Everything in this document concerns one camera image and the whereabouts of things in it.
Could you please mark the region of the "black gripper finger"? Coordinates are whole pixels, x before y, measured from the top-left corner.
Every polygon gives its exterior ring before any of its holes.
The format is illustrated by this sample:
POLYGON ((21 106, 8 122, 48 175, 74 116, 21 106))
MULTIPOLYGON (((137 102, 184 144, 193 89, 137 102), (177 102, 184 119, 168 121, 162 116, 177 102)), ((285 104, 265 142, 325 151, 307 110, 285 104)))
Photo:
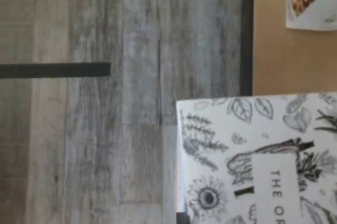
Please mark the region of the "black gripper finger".
POLYGON ((186 212, 177 212, 176 224, 190 224, 190 216, 186 212))

